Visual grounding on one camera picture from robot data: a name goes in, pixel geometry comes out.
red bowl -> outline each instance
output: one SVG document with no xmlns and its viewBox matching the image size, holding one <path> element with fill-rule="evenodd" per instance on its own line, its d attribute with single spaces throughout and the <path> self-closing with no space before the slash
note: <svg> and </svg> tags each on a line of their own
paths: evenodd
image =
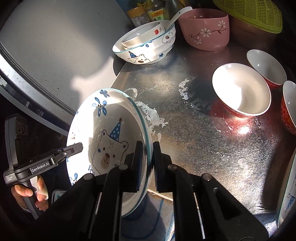
<svg viewBox="0 0 296 241">
<path fill-rule="evenodd" d="M 296 135 L 296 84 L 289 80 L 283 86 L 281 116 L 288 131 Z"/>
<path fill-rule="evenodd" d="M 287 80 L 287 75 L 281 64 L 270 54 L 251 49 L 247 52 L 250 65 L 265 79 L 271 90 L 281 87 Z"/>
<path fill-rule="evenodd" d="M 251 117 L 254 117 L 252 115 L 244 115 L 242 113 L 239 113 L 237 111 L 235 111 L 234 109 L 230 108 L 228 105 L 226 105 L 223 101 L 221 101 L 224 108 L 232 115 L 236 116 L 236 117 L 239 117 L 239 118 L 251 118 Z"/>
</svg>

glass jar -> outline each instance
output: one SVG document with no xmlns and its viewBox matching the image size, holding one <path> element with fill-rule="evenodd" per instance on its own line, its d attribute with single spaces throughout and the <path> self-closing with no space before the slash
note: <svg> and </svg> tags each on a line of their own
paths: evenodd
<svg viewBox="0 0 296 241">
<path fill-rule="evenodd" d="M 131 19 L 135 27 L 139 27 L 145 23 L 151 22 L 143 6 L 135 7 L 129 10 L 126 14 Z"/>
</svg>

red patterned bowl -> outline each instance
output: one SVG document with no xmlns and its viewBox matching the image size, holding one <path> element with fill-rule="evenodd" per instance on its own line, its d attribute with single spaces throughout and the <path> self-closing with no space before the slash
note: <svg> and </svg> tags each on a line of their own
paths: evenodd
<svg viewBox="0 0 296 241">
<path fill-rule="evenodd" d="M 220 66 L 213 74 L 212 84 L 225 108 L 240 118 L 262 115 L 270 107 L 271 93 L 266 81 L 244 64 Z"/>
<path fill-rule="evenodd" d="M 287 75 L 281 64 L 270 54 L 251 49 L 247 52 L 247 59 L 252 67 L 263 76 L 270 89 L 281 87 L 287 80 Z"/>
<path fill-rule="evenodd" d="M 283 86 L 281 116 L 289 132 L 296 135 L 296 84 L 289 80 Z"/>
</svg>

bottle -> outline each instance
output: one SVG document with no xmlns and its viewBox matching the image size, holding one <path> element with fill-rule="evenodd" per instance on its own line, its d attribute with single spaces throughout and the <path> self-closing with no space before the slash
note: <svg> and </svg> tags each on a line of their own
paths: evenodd
<svg viewBox="0 0 296 241">
<path fill-rule="evenodd" d="M 172 17 L 185 6 L 179 0 L 166 0 L 165 2 L 165 17 L 171 20 Z"/>
<path fill-rule="evenodd" d="M 137 6 L 142 6 L 146 10 L 146 0 L 135 0 Z"/>
<path fill-rule="evenodd" d="M 146 0 L 146 12 L 151 21 L 165 20 L 165 8 L 158 0 Z"/>
<path fill-rule="evenodd" d="M 185 7 L 192 7 L 188 0 L 180 0 Z"/>
<path fill-rule="evenodd" d="M 135 7 L 127 11 L 127 16 L 131 19 L 135 27 L 139 27 L 145 23 L 151 22 L 148 14 L 146 13 L 143 6 Z"/>
</svg>

green plastic basket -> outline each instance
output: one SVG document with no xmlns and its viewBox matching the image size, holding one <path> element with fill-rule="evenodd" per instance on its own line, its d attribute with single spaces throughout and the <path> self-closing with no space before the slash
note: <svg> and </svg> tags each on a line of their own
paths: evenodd
<svg viewBox="0 0 296 241">
<path fill-rule="evenodd" d="M 213 0 L 222 11 L 256 28 L 278 34 L 283 28 L 281 11 L 270 0 Z"/>
</svg>

